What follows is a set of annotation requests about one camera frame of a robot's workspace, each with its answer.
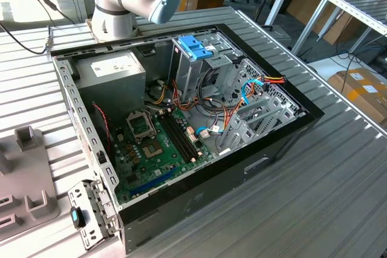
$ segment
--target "expansion slot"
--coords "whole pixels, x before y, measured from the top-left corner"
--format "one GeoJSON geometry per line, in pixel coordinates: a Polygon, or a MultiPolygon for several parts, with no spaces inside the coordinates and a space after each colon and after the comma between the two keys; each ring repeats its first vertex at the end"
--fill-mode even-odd
{"type": "Polygon", "coordinates": [[[135,189],[130,191],[130,194],[136,195],[138,193],[145,192],[146,190],[149,190],[149,189],[155,187],[156,185],[169,179],[173,175],[175,170],[176,169],[172,169],[171,171],[164,173],[163,175],[160,175],[158,178],[155,178],[155,179],[147,182],[146,184],[143,184],[143,185],[140,185],[139,187],[136,187],[135,189]]]}
{"type": "Polygon", "coordinates": [[[199,157],[198,152],[171,115],[162,115],[158,120],[186,163],[199,157]]]}

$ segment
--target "label sticker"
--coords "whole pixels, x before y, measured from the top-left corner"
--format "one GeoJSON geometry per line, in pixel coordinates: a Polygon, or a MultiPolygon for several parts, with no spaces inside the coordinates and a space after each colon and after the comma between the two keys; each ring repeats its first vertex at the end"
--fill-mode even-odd
{"type": "Polygon", "coordinates": [[[214,51],[214,50],[216,50],[216,48],[213,45],[209,45],[208,47],[206,47],[206,50],[207,51],[214,51]]]}
{"type": "Polygon", "coordinates": [[[363,76],[360,75],[359,73],[352,73],[351,76],[352,76],[352,78],[354,78],[357,81],[364,80],[363,76]]]}
{"type": "Polygon", "coordinates": [[[371,85],[363,86],[363,88],[365,88],[367,90],[367,92],[369,92],[369,93],[377,93],[377,90],[375,89],[375,87],[373,87],[371,85]]]}
{"type": "Polygon", "coordinates": [[[139,73],[136,62],[129,56],[115,57],[109,60],[94,62],[91,64],[91,68],[97,77],[103,77],[123,71],[132,71],[134,74],[139,73]]]}

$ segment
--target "yellow wire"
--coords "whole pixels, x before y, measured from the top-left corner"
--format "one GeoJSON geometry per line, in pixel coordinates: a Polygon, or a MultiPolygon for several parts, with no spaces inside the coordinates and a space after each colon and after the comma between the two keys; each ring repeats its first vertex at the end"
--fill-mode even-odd
{"type": "Polygon", "coordinates": [[[161,92],[161,97],[156,102],[154,102],[154,105],[158,105],[164,100],[165,88],[166,86],[163,87],[163,91],[161,92]]]}
{"type": "Polygon", "coordinates": [[[267,76],[265,76],[265,78],[266,79],[273,79],[273,80],[282,80],[283,79],[283,77],[281,77],[281,78],[274,78],[274,77],[267,77],[267,76]]]}

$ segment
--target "blue pcie slot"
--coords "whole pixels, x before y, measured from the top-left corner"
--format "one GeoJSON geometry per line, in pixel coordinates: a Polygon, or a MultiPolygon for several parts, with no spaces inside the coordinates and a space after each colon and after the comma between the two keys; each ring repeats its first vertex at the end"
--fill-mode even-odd
{"type": "Polygon", "coordinates": [[[136,187],[134,190],[131,190],[130,193],[131,193],[131,196],[132,195],[136,195],[138,193],[142,193],[146,190],[149,190],[151,188],[153,188],[154,186],[156,186],[157,184],[163,182],[163,181],[166,181],[167,179],[171,178],[172,174],[177,170],[177,168],[174,168],[172,170],[170,170],[169,172],[167,173],[164,173],[163,175],[160,175],[159,177],[151,180],[151,181],[148,181],[146,184],[143,184],[143,185],[140,185],[139,187],[136,187]]]}
{"type": "Polygon", "coordinates": [[[213,56],[212,52],[207,51],[203,44],[194,36],[179,37],[179,42],[194,60],[201,60],[213,56]]]}

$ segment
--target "ram slot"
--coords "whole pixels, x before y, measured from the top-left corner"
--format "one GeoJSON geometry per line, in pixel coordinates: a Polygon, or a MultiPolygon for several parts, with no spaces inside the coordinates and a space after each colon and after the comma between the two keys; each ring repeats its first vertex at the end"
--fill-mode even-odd
{"type": "Polygon", "coordinates": [[[192,158],[198,158],[195,148],[172,116],[161,116],[159,122],[186,163],[191,162],[192,158]]]}

